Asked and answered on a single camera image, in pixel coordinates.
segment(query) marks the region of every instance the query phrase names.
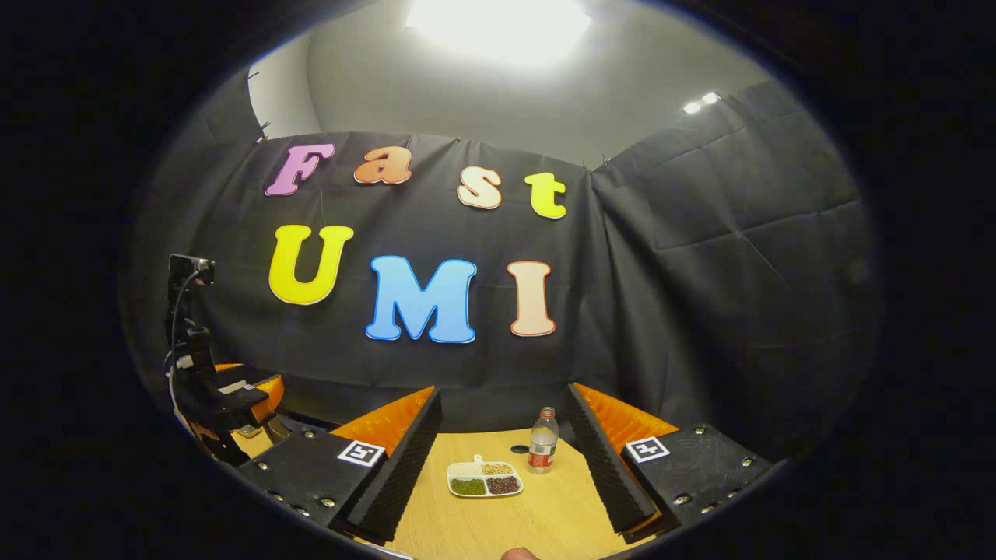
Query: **red beans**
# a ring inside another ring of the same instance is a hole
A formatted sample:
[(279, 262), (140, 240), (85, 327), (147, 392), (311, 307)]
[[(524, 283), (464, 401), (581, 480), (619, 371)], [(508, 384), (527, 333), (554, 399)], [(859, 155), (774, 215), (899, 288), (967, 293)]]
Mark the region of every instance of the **red beans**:
[(492, 477), (486, 480), (488, 491), (492, 494), (509, 494), (519, 489), (519, 481), (515, 476)]

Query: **green beans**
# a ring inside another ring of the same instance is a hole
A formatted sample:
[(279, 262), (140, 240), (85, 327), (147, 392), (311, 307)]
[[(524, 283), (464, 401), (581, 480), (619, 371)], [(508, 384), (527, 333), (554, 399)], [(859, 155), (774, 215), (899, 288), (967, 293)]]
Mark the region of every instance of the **green beans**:
[(449, 487), (453, 488), (454, 492), (465, 496), (484, 495), (484, 480), (480, 478), (472, 478), (470, 480), (457, 480), (454, 478), (449, 481)]

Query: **water bottle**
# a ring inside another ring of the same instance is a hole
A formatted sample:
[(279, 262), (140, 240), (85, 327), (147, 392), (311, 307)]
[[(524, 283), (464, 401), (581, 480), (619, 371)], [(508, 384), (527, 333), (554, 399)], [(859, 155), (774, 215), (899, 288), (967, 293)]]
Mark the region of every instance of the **water bottle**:
[(543, 407), (540, 419), (533, 424), (533, 434), (529, 441), (529, 462), (526, 467), (533, 474), (549, 472), (557, 450), (557, 436), (560, 429), (554, 420), (554, 408)]

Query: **ceiling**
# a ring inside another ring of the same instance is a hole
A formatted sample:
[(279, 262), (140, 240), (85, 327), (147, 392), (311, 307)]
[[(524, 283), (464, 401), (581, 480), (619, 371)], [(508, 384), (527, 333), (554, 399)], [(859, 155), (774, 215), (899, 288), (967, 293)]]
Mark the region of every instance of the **ceiling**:
[(769, 79), (677, 13), (630, 0), (578, 3), (592, 21), (575, 48), (557, 63), (523, 67), (405, 29), (414, 0), (370, 2), (254, 65), (257, 118), (272, 123), (270, 138), (425, 133), (599, 163), (710, 91)]

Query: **table surface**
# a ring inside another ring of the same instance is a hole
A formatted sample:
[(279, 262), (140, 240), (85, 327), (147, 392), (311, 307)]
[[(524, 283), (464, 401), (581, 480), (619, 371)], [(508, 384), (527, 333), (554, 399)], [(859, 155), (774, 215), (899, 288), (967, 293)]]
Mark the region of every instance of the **table surface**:
[[(524, 546), (542, 560), (589, 560), (632, 548), (613, 532), (606, 507), (595, 490), (585, 458), (565, 441), (557, 443), (553, 468), (533, 474), (526, 454), (531, 429), (481, 433), (440, 433), (422, 466), (411, 498), (385, 547), (415, 560), (498, 560), (510, 548)], [(265, 433), (235, 437), (250, 456), (270, 446)], [(446, 468), (454, 462), (512, 464), (523, 490), (511, 496), (461, 498), (449, 492)]]

